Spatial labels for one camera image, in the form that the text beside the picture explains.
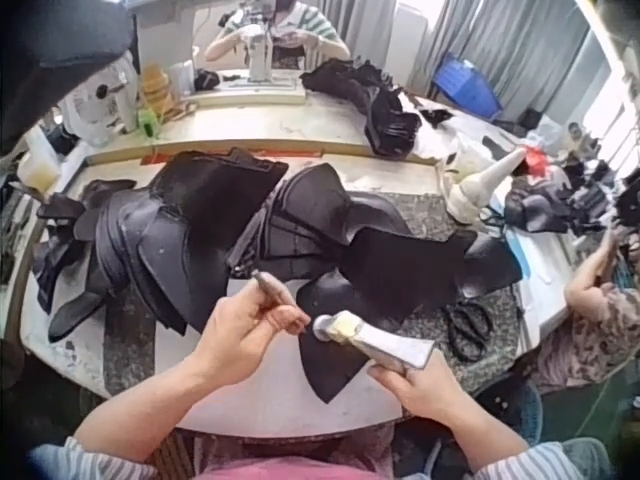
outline workbench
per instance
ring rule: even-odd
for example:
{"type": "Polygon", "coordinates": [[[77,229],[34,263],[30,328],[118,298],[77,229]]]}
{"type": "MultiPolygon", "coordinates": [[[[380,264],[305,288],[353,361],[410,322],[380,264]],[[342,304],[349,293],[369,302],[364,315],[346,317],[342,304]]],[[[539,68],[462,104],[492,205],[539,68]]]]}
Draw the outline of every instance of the workbench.
{"type": "MultiPolygon", "coordinates": [[[[413,108],[408,100],[406,105],[413,108]]],[[[470,117],[465,124],[464,118],[460,114],[456,128],[479,128],[475,122],[480,120],[470,117]]],[[[509,148],[501,134],[495,133],[496,127],[481,123],[497,143],[509,148]]],[[[134,133],[102,149],[81,142],[63,164],[56,190],[77,197],[83,186],[96,178],[132,178],[142,186],[162,167],[141,166],[140,159],[145,155],[185,149],[225,150],[231,146],[277,150],[278,160],[290,164],[288,175],[318,162],[329,162],[347,190],[385,196],[398,207],[415,234],[444,240],[454,225],[444,211],[433,165],[451,153],[450,138],[425,123],[411,162],[390,162],[371,155],[363,126],[363,118],[353,107],[319,94],[308,95],[302,106],[198,110],[193,116],[165,125],[155,141],[134,133]]],[[[20,245],[19,272],[9,288],[0,292],[7,325],[19,324],[20,339],[27,351],[73,382],[108,398],[175,365],[193,350],[197,332],[189,327],[185,337],[180,337],[166,330],[143,310],[130,290],[122,296],[119,318],[105,319],[98,312],[68,338],[50,344],[49,316],[36,301],[37,285],[27,270],[30,248],[41,238],[43,225],[32,221],[28,229],[28,238],[20,245]],[[8,299],[14,300],[11,308],[5,308],[8,299]]],[[[452,364],[469,391],[504,372],[518,354],[534,348],[541,332],[555,325],[566,311],[562,289],[571,267],[564,255],[561,257],[558,238],[550,234],[513,236],[531,271],[530,277],[517,286],[524,322],[519,323],[516,299],[507,289],[482,299],[496,324],[488,353],[470,366],[455,361],[452,364]]],[[[54,311],[82,291],[86,267],[85,262],[63,272],[54,311]]],[[[242,285],[242,281],[231,281],[229,293],[242,285]]],[[[288,286],[295,293],[301,282],[288,286]]],[[[417,317],[405,322],[400,333],[444,340],[441,318],[433,314],[417,317]]],[[[180,426],[239,437],[318,438],[394,422],[402,416],[397,400],[364,370],[330,404],[322,403],[304,377],[297,340],[281,335],[249,380],[215,392],[196,405],[180,426]]]]}

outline granite work surface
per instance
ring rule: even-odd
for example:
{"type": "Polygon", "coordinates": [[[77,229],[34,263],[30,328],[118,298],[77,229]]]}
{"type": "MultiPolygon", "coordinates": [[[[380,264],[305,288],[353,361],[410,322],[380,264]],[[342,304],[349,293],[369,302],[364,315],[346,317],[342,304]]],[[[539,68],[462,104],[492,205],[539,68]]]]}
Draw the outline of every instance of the granite work surface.
{"type": "MultiPolygon", "coordinates": [[[[456,229],[440,196],[377,193],[396,205],[416,236],[446,240],[456,229]]],[[[463,364],[449,353],[446,327],[439,312],[414,312],[398,332],[437,341],[462,386],[470,392],[511,366],[521,321],[510,289],[478,301],[492,318],[494,330],[484,358],[475,364],[463,364]]],[[[105,317],[104,381],[107,391],[115,395],[155,373],[155,329],[164,327],[154,321],[131,287],[110,300],[105,317]]]]}

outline floor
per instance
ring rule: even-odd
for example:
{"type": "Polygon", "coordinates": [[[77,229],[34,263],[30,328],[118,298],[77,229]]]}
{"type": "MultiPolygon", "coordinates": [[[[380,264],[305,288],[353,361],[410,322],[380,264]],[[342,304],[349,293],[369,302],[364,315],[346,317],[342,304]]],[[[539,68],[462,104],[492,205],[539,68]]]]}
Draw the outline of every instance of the floor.
{"type": "MultiPolygon", "coordinates": [[[[639,371],[632,363],[607,384],[546,396],[543,441],[593,436],[614,456],[621,426],[631,412],[631,399],[640,394],[639,371]]],[[[95,395],[28,356],[20,381],[2,394],[2,418],[19,419],[15,434],[27,449],[42,443],[62,444],[99,402],[95,395]]],[[[399,474],[416,471],[424,461],[424,454],[401,436],[394,440],[394,453],[399,474]]]]}

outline black scissors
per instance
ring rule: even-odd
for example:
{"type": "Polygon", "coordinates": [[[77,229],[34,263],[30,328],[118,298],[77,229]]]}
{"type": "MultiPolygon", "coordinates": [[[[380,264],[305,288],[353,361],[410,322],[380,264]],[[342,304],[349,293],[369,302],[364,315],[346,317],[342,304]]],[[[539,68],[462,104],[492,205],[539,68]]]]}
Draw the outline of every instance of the black scissors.
{"type": "Polygon", "coordinates": [[[477,362],[486,350],[493,321],[477,302],[463,300],[442,309],[451,353],[462,362],[477,362]]]}

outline person's left hand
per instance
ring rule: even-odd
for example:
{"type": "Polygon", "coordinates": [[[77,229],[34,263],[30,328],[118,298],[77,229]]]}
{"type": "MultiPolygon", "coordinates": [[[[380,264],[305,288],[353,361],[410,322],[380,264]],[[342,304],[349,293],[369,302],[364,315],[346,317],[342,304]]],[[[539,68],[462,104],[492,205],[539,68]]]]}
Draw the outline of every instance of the person's left hand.
{"type": "Polygon", "coordinates": [[[249,378],[279,332],[298,334],[310,321],[284,284],[267,273],[262,275],[277,292],[280,303],[251,279],[235,295],[218,300],[191,354],[212,388],[249,378]]]}
{"type": "Polygon", "coordinates": [[[289,33],[285,33],[281,37],[277,37],[274,40],[275,45],[285,48],[295,47],[307,47],[317,48],[320,44],[320,37],[315,33],[308,32],[306,30],[294,30],[289,33]]]}

